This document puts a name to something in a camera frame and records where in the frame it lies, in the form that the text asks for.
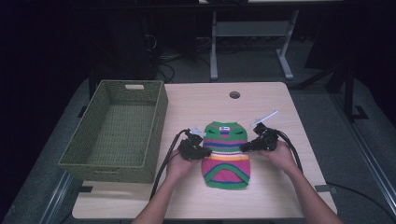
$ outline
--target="desk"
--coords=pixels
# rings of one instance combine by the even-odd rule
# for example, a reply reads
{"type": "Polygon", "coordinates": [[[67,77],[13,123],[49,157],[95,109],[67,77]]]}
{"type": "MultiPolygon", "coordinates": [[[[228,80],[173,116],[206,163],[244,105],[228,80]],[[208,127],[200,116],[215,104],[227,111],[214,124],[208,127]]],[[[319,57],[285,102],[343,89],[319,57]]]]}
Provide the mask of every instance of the desk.
{"type": "MultiPolygon", "coordinates": [[[[285,2],[324,2],[328,0],[249,0],[251,5],[259,3],[285,3],[285,2]]],[[[200,0],[200,4],[207,3],[206,0],[200,0]]],[[[276,50],[276,56],[282,66],[285,78],[293,79],[293,74],[290,70],[288,61],[286,59],[286,51],[288,50],[289,42],[293,34],[294,26],[297,21],[299,10],[295,9],[288,21],[217,21],[216,11],[213,12],[212,20],[212,45],[210,52],[210,78],[217,80],[218,63],[216,56],[216,37],[217,36],[284,36],[285,40],[280,49],[276,50]]]]}
{"type": "MultiPolygon", "coordinates": [[[[158,167],[175,135],[195,125],[203,130],[212,121],[236,121],[247,130],[248,141],[256,138],[250,123],[278,113],[265,125],[284,132],[295,145],[304,174],[313,186],[325,185],[285,84],[280,82],[167,84],[168,109],[163,128],[158,167]],[[240,98],[230,97],[238,91],[240,98]]],[[[213,189],[205,184],[200,163],[174,191],[165,218],[227,219],[303,217],[289,178],[264,157],[251,154],[250,182],[240,190],[213,189]]],[[[84,181],[91,192],[78,195],[75,218],[134,218],[149,201],[151,184],[84,181]]],[[[330,192],[320,197],[336,212],[330,192]]]]}

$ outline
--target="colorful knit beanie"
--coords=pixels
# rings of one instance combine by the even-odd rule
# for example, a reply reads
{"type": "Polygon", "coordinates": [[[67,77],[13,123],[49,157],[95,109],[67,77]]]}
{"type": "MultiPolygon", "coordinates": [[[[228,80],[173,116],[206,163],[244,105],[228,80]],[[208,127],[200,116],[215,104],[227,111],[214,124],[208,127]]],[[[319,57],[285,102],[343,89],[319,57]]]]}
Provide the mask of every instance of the colorful knit beanie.
{"type": "Polygon", "coordinates": [[[202,173],[209,187],[242,189],[250,179],[247,153],[239,146],[248,141],[246,130],[236,122],[212,122],[205,128],[204,147],[212,149],[210,157],[202,160],[202,173]]]}

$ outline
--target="table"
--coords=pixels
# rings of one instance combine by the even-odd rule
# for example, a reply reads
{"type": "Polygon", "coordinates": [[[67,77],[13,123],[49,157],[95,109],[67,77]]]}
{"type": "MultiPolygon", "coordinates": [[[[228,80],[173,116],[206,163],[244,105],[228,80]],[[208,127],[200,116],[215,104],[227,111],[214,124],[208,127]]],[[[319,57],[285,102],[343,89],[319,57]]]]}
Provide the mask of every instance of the table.
{"type": "MultiPolygon", "coordinates": [[[[313,186],[325,185],[289,91],[281,82],[166,84],[169,98],[158,167],[175,135],[212,121],[236,121],[247,130],[248,141],[256,138],[250,123],[278,110],[264,122],[284,132],[296,147],[304,174],[313,186]],[[233,99],[230,92],[238,91],[233,99]]],[[[247,188],[213,189],[205,184],[200,163],[174,191],[165,218],[228,219],[303,217],[289,178],[267,159],[250,154],[251,174],[247,188]]],[[[75,218],[134,218],[149,201],[152,184],[84,181],[91,192],[80,192],[73,209],[75,218]]],[[[320,197],[336,212],[330,192],[320,197]]]]}

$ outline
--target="woven basket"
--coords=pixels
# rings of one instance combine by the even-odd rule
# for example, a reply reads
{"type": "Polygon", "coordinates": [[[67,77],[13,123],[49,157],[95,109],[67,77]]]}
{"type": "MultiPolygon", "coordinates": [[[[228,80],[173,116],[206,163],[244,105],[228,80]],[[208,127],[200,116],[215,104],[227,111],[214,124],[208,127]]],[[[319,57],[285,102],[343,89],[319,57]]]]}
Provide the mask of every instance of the woven basket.
{"type": "Polygon", "coordinates": [[[167,106],[161,81],[103,80],[59,165],[82,180],[152,183],[167,106]]]}

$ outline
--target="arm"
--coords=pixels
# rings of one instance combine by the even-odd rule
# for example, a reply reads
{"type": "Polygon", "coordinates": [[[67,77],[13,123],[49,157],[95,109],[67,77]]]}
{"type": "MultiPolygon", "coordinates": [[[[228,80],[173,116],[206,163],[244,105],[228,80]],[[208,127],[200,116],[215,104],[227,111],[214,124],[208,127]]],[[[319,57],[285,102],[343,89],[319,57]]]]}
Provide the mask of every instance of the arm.
{"type": "Polygon", "coordinates": [[[274,166],[283,170],[290,178],[308,223],[343,223],[332,209],[323,202],[298,169],[286,143],[278,141],[276,150],[260,150],[259,154],[267,157],[274,166]]]}
{"type": "Polygon", "coordinates": [[[166,178],[148,202],[146,207],[134,219],[133,224],[155,224],[163,223],[172,193],[184,176],[188,174],[191,167],[198,161],[185,161],[175,150],[171,154],[171,160],[166,166],[166,178]]]}

